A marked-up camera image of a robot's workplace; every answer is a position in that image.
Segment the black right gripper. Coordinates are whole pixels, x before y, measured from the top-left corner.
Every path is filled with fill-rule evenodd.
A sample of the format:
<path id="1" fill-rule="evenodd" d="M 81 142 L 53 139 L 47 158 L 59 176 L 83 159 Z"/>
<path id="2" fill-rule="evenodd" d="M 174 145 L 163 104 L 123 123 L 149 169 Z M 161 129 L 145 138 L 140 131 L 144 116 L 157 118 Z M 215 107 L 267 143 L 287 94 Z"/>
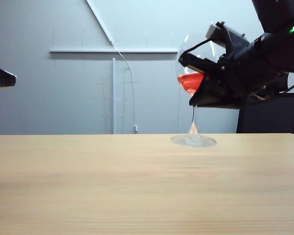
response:
<path id="1" fill-rule="evenodd" d="M 178 57 L 178 74 L 200 72 L 206 74 L 190 106 L 204 108 L 240 109 L 241 104 L 273 99 L 288 88 L 288 72 L 271 63 L 257 43 L 223 54 L 218 63 L 201 59 L 191 53 Z"/>

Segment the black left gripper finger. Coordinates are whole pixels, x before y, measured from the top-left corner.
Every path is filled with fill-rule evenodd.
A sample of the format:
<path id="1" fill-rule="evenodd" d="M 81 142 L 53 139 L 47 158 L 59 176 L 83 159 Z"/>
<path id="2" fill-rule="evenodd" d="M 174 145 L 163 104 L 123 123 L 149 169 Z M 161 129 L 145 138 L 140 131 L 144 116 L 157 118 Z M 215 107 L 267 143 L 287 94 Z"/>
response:
<path id="1" fill-rule="evenodd" d="M 13 87 L 16 84 L 16 75 L 0 69 L 0 88 Z"/>

